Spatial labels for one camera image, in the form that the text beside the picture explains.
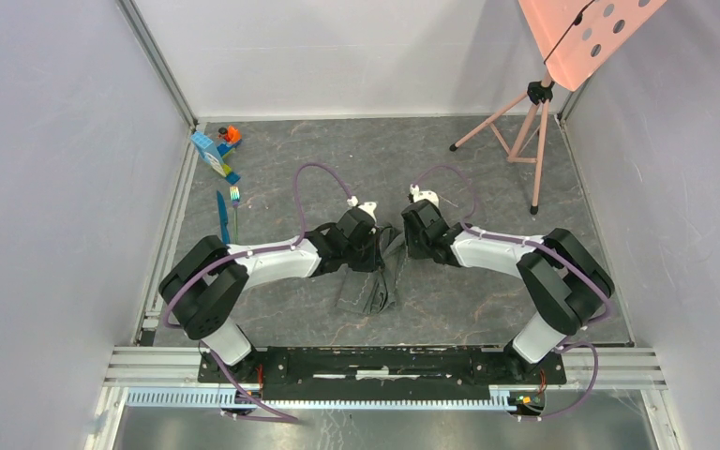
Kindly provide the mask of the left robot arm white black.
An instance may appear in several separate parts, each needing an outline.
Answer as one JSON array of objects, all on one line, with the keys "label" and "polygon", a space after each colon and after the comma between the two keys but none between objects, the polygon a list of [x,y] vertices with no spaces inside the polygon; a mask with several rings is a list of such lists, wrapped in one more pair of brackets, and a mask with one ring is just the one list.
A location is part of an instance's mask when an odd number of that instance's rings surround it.
[{"label": "left robot arm white black", "polygon": [[266,246],[226,245],[215,235],[205,236],[161,280],[158,292],[166,304],[162,318],[174,318],[189,339],[215,353],[233,381],[249,380],[257,357],[231,317],[243,291],[341,268],[361,273],[381,268],[376,208],[375,202],[362,202],[336,222]]}]

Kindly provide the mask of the grey cloth napkin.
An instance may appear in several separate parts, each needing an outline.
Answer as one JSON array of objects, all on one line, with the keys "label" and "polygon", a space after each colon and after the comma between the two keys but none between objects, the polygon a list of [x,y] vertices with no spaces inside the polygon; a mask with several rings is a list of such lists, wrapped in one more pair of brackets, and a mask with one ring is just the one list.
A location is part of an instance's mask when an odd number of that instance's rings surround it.
[{"label": "grey cloth napkin", "polygon": [[343,311],[372,316],[398,300],[398,278],[407,258],[405,235],[391,224],[382,225],[372,253],[375,268],[361,273],[343,268],[335,306]]}]

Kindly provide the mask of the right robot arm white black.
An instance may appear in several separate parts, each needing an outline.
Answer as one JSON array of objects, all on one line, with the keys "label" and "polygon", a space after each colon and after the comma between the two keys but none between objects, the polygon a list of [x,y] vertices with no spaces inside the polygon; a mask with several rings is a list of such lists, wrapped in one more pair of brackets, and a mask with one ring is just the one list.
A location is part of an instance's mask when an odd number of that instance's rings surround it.
[{"label": "right robot arm white black", "polygon": [[411,203],[401,216],[411,258],[487,269],[524,283],[536,312],[507,343],[503,359],[506,375],[517,383],[536,376],[542,360],[567,338],[608,316],[614,282],[566,229],[517,236],[450,225],[429,200]]}]

